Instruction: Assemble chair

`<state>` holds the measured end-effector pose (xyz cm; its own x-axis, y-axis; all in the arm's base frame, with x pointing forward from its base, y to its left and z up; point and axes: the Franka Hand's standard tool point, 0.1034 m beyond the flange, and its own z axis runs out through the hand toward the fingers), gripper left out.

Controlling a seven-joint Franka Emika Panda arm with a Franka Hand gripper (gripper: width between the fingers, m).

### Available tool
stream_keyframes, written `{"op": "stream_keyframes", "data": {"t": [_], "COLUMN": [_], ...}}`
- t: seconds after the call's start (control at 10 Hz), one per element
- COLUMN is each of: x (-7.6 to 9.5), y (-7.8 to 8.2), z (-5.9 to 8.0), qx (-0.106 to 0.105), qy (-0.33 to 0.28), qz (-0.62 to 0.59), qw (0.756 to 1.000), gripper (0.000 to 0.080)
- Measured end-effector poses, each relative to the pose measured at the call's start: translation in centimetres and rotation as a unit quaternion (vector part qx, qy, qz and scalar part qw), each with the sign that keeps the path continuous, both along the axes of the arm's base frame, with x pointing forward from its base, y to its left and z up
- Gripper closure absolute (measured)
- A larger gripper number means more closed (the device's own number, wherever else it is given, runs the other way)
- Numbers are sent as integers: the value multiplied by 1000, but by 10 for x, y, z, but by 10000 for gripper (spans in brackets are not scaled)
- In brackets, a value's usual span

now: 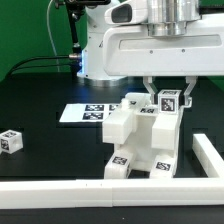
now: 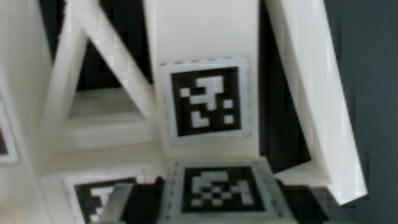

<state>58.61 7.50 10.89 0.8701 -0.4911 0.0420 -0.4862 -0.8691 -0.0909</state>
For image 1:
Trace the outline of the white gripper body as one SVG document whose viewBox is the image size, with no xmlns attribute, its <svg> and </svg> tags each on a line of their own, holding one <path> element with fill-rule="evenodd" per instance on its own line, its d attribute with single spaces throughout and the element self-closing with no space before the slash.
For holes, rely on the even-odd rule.
<svg viewBox="0 0 224 224">
<path fill-rule="evenodd" d="M 224 75 L 224 27 L 192 23 L 177 37 L 151 37 L 146 25 L 109 29 L 103 38 L 108 75 Z"/>
</svg>

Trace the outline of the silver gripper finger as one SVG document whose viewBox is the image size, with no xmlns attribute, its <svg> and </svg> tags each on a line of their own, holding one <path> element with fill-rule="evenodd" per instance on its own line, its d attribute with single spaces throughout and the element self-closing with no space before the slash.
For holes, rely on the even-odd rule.
<svg viewBox="0 0 224 224">
<path fill-rule="evenodd" d="M 187 87 L 184 91 L 184 107 L 185 108 L 190 108 L 192 106 L 192 97 L 190 96 L 190 94 L 197 83 L 197 79 L 198 79 L 197 76 L 186 77 Z"/>
<path fill-rule="evenodd" d="M 143 77 L 143 84 L 145 86 L 145 88 L 147 89 L 147 91 L 149 92 L 150 96 L 151 96 L 151 103 L 154 104 L 155 103 L 155 96 L 157 93 L 157 88 L 154 85 L 154 78 L 152 76 L 144 76 Z"/>
</svg>

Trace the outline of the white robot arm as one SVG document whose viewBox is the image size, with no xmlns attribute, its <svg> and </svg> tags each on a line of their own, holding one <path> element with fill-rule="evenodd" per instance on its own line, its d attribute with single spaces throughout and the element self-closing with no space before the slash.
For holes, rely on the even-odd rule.
<svg viewBox="0 0 224 224">
<path fill-rule="evenodd" d="M 198 76 L 224 75 L 224 3 L 125 0 L 106 6 L 99 41 L 110 76 L 186 76 L 189 95 Z"/>
</svg>

